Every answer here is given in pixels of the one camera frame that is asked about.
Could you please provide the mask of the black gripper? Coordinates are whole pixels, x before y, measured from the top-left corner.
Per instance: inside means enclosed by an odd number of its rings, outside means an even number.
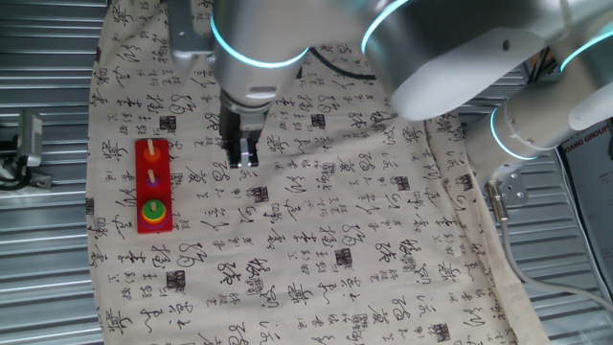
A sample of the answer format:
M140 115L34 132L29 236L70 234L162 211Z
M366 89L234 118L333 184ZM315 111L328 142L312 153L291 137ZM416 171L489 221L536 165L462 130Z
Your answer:
M257 143L268 114L268 104L244 106L223 103L219 112L219 134L230 168L259 165Z

